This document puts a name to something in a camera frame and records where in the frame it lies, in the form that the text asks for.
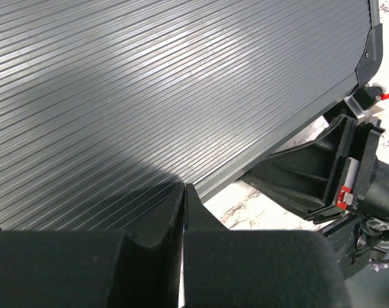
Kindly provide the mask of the black poker set case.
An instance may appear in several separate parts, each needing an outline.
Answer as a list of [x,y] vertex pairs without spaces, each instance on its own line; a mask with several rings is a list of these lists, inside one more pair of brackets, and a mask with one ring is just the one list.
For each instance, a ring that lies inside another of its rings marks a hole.
[[207,200],[360,84],[377,1],[0,1],[0,229]]

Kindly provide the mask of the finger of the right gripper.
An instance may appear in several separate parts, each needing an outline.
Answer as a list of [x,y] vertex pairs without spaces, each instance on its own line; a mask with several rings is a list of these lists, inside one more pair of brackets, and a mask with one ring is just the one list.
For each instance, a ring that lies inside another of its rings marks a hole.
[[354,137],[354,119],[338,116],[313,141],[269,155],[245,182],[306,221],[331,221]]

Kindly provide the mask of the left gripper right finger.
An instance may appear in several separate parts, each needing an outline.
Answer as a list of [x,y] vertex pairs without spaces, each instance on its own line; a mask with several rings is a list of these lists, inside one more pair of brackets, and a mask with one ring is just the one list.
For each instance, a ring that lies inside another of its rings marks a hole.
[[306,230],[229,230],[185,188],[187,307],[350,307],[333,250]]

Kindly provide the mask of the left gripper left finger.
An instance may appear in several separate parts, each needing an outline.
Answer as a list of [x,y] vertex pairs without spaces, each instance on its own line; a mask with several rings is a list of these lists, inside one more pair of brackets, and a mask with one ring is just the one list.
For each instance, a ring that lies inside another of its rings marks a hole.
[[123,230],[0,231],[0,307],[176,307],[185,186]]

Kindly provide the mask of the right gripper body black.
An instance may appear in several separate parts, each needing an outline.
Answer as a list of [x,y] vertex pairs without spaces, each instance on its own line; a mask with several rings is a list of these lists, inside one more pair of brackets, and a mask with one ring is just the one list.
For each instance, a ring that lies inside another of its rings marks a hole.
[[331,243],[345,278],[368,265],[389,265],[388,258],[371,259],[378,244],[389,242],[389,165],[376,157],[384,132],[380,123],[371,117],[357,127],[350,151],[359,166],[346,196],[348,213],[319,230]]

